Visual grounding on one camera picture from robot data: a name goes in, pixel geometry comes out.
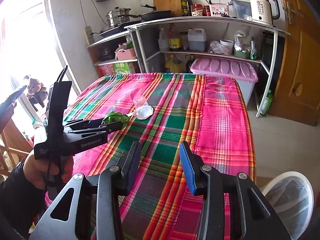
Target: wall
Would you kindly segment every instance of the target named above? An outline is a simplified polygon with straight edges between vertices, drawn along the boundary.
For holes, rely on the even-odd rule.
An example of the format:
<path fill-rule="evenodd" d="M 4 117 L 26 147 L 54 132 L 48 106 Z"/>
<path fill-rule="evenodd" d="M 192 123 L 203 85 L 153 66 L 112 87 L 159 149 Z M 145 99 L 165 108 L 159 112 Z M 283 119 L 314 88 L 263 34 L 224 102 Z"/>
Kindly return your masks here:
<path fill-rule="evenodd" d="M 99 32 L 99 30 L 105 25 L 98 16 L 93 4 L 90 0 L 81 1 L 87 24 L 92 27 L 94 32 Z M 228 1 L 229 0 L 221 0 L 220 2 L 226 3 Z M 204 0 L 193 0 L 193 3 L 204 4 Z M 141 5 L 153 5 L 153 0 L 109 0 L 95 4 L 101 16 L 105 19 L 107 12 L 116 6 L 131 8 L 132 14 L 149 12 L 150 9 L 143 8 Z M 85 24 L 81 14 L 79 0 L 51 0 L 51 6 L 61 47 L 80 88 L 83 90 L 97 79 L 98 76 L 92 65 L 91 58 L 86 49 L 84 36 L 82 34 Z M 281 17 L 279 20 L 274 21 L 274 25 L 278 28 L 284 29 L 284 11 L 282 8 L 280 10 Z"/>

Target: pink lid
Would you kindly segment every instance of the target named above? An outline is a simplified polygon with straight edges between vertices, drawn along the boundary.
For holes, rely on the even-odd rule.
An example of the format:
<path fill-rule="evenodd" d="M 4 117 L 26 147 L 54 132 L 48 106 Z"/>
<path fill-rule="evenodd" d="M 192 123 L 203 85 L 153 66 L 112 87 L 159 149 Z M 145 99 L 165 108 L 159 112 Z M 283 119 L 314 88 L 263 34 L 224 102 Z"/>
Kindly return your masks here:
<path fill-rule="evenodd" d="M 193 74 L 231 77 L 253 83 L 258 81 L 253 66 L 240 60 L 200 57 L 193 62 L 191 71 Z"/>

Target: electric kettle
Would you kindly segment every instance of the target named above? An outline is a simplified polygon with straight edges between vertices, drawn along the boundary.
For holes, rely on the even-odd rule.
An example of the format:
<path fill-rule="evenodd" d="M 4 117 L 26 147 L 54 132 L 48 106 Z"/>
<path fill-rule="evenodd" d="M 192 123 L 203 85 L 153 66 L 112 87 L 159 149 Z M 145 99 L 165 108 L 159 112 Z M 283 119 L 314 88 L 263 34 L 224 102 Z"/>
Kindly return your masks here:
<path fill-rule="evenodd" d="M 273 1 L 276 3 L 276 16 L 272 16 L 269 0 L 250 0 L 252 21 L 265 25 L 272 25 L 272 20 L 279 19 L 280 9 L 278 0 Z"/>

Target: tablecloth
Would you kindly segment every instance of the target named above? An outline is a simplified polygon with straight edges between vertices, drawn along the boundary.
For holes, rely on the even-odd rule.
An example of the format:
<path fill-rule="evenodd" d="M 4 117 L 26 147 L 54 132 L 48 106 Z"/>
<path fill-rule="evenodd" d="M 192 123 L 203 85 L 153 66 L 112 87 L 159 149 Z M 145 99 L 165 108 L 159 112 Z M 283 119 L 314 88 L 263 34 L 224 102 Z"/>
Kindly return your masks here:
<path fill-rule="evenodd" d="M 109 142 L 74 157 L 74 173 L 99 174 L 142 145 L 137 178 L 128 197 L 120 197 L 126 239 L 196 239 L 202 197 L 186 187 L 179 144 L 220 172 L 247 173 L 255 180 L 255 154 L 249 118 L 239 86 L 230 78 L 193 74 L 144 73 L 103 77 L 83 91 L 65 112 L 65 120 L 97 119 L 111 111 L 134 110 L 143 95 L 154 109 L 146 120 L 132 117 Z M 225 196 L 225 239 L 229 238 L 229 202 Z M 92 239 L 95 239 L 92 216 Z"/>

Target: black sleeve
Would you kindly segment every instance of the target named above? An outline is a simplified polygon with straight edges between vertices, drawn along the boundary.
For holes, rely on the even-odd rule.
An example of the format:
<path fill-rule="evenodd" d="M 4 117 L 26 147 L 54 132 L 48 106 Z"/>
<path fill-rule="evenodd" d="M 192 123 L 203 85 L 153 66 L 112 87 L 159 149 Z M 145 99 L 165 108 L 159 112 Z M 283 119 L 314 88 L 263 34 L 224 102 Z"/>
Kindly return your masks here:
<path fill-rule="evenodd" d="M 0 185 L 0 212 L 18 233 L 28 238 L 33 218 L 44 207 L 45 194 L 26 179 L 23 165 L 24 161 L 20 162 Z"/>

